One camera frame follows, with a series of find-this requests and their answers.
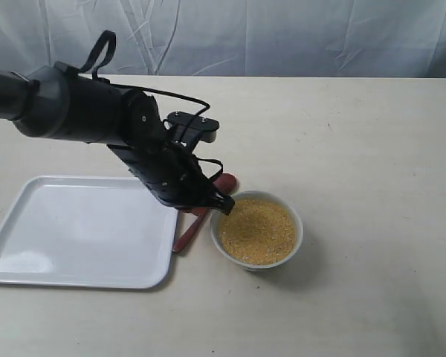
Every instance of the wrinkled fabric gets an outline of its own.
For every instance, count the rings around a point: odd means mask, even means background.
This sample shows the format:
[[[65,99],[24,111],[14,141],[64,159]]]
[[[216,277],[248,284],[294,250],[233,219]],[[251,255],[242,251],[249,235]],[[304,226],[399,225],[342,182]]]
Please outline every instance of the wrinkled fabric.
[[[0,68],[107,74],[446,77],[446,0],[0,0]]]

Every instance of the table surface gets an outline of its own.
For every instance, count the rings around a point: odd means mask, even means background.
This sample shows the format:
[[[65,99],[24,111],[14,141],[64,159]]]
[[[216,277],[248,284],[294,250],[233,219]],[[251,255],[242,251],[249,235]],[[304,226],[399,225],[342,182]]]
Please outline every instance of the table surface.
[[[446,356],[446,80],[111,80],[209,101],[221,129],[198,154],[291,202],[303,246],[248,273],[206,224],[148,292],[0,286],[0,356]],[[129,175],[104,146],[0,120],[0,222],[43,174]]]

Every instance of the red spoon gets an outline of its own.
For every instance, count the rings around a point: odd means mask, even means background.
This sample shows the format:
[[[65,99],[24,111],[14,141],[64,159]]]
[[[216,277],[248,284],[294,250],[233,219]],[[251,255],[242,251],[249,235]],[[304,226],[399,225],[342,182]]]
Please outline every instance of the red spoon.
[[[229,195],[237,185],[236,177],[230,173],[223,173],[213,183],[223,194]],[[192,225],[177,239],[173,245],[172,251],[174,253],[180,253],[192,240],[192,238],[198,233],[198,229],[203,223],[205,216],[210,212],[210,208],[194,208],[190,212],[197,215],[198,218],[192,223]]]

